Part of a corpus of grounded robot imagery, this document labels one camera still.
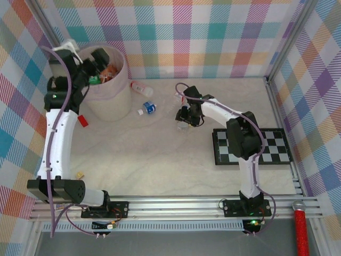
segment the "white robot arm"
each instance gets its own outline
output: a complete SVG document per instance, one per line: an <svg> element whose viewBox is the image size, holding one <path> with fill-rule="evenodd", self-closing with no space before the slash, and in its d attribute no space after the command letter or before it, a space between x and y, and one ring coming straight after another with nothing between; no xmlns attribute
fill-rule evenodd
<svg viewBox="0 0 341 256"><path fill-rule="evenodd" d="M258 160L262 149L259 128L253 113L241 113L221 103L213 96L202 96L195 86L183 92L189 108L183 106L176 115L177 121L182 121L196 127L202 117L210 117L227 129L229 151L238 158L241 187L239 201L224 201L226 217L271 215L269 201L264 199L259 189Z"/></svg>
<svg viewBox="0 0 341 256"><path fill-rule="evenodd" d="M94 211L110 211L110 197L106 191L86 188L84 181L72 179L70 172L72 134L78 118L79 105L86 96L82 90L89 86L91 76L99 74L106 68L109 56L104 49L97 49L91 53L93 60L83 61L72 50L72 44L63 45L54 51L65 63L72 84L69 87L67 78L58 75L48 81L47 94L44 97L47 120L44 155L37 179L28 180L27 188L45 202L49 202L48 195L52 194L53 203L87 205L95 208ZM67 97L68 90L71 92L70 98ZM46 165L48 147L49 168ZM47 184L47 172L50 172L51 176L50 189Z"/></svg>
<svg viewBox="0 0 341 256"><path fill-rule="evenodd" d="M219 103L217 99L210 99L210 101ZM227 112L226 110L222 109L221 107L218 107L216 104L204 102L201 105L202 114L204 116L210 117L214 120L216 120L218 123L223 125L226 128L226 124L231 119L238 118L237 115L231 114L230 112ZM239 113L239 111L235 111L231 109L232 113ZM240 168L240 179L241 179L241 187L240 191L245 195L247 198L256 197L260 194L260 191L257 189L255 185L255 180L253 178L253 170L252 170L252 161L254 158L254 155L251 155L248 160L245 160L241 157L238 158L239 162L239 168ZM259 156L256 157L256 181L259 181L258 178L258 160Z"/></svg>

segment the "white table surface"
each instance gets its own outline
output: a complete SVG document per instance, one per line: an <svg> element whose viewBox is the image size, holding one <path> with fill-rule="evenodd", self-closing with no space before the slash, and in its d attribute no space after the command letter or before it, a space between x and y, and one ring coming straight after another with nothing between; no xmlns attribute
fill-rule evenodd
<svg viewBox="0 0 341 256"><path fill-rule="evenodd" d="M154 88L153 115L137 114L148 99L132 91L132 109L123 119L103 122L86 104L80 113L89 126L76 124L71 172L85 174L87 187L110 195L237 195L238 166L216 166L212 131L222 126L210 118L198 128L179 131L172 106L177 82L195 85L203 95L239 111L252 111L263 128L276 127L261 78L149 79ZM272 194L295 194L288 165L260 166L261 187Z"/></svg>

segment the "colorful plaid pattern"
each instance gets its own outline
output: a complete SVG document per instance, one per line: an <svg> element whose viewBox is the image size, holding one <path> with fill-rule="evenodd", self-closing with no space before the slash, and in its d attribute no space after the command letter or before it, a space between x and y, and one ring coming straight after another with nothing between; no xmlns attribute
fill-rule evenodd
<svg viewBox="0 0 341 256"><path fill-rule="evenodd" d="M341 1L319 0L274 90L308 195L341 249Z"/></svg>
<svg viewBox="0 0 341 256"><path fill-rule="evenodd" d="M54 0L41 3L56 34L107 42L131 78L264 76L304 0ZM298 4L298 11L290 9Z"/></svg>
<svg viewBox="0 0 341 256"><path fill-rule="evenodd" d="M24 0L0 10L0 255L19 255L35 199L26 190L44 147L43 98L51 47Z"/></svg>

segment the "red block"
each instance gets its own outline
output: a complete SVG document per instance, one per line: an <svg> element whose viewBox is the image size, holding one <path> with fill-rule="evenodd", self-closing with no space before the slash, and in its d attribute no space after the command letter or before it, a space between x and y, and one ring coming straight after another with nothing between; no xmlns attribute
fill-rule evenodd
<svg viewBox="0 0 341 256"><path fill-rule="evenodd" d="M80 115L78 117L78 120L83 127L87 127L89 125L89 123L87 122L83 115Z"/></svg>

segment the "black and white checkered pattern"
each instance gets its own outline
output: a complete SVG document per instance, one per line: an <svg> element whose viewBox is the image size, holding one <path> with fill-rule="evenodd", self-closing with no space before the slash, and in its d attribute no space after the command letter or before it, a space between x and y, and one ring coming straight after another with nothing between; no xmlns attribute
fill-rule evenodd
<svg viewBox="0 0 341 256"><path fill-rule="evenodd" d="M259 164L289 164L292 160L283 129L261 129L265 139L265 150ZM213 145L216 165L238 164L238 159L229 153L226 129L213 130Z"/></svg>

